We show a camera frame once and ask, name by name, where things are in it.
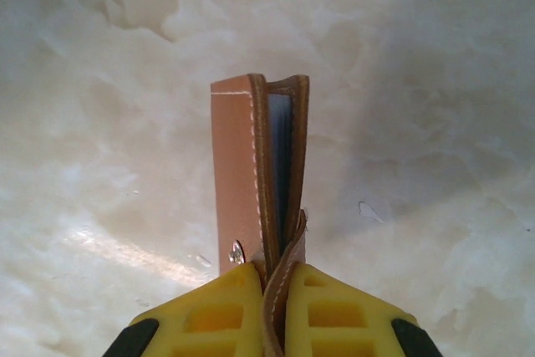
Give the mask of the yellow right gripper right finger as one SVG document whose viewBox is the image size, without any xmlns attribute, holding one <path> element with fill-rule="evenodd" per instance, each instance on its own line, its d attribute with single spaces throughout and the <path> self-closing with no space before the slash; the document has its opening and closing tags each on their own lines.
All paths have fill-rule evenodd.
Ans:
<svg viewBox="0 0 535 357">
<path fill-rule="evenodd" d="M 415 317 L 317 268 L 293 270 L 287 357 L 439 357 Z"/>
</svg>

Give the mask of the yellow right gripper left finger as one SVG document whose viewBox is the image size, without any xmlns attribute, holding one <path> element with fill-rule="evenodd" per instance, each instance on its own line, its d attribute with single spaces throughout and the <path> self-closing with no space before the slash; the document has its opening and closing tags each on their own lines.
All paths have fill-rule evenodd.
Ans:
<svg viewBox="0 0 535 357">
<path fill-rule="evenodd" d="M 135 317 L 104 357 L 263 357 L 261 281 L 244 263 Z"/>
</svg>

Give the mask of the brown leather card holder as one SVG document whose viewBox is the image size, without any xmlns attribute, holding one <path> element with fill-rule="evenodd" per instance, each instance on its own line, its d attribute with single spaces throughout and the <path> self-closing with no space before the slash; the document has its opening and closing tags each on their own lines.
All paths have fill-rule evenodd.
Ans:
<svg viewBox="0 0 535 357">
<path fill-rule="evenodd" d="M 309 78 L 245 74 L 211 84 L 219 271 L 252 263 L 265 357 L 284 357 L 290 279 L 305 260 L 301 207 Z"/>
</svg>

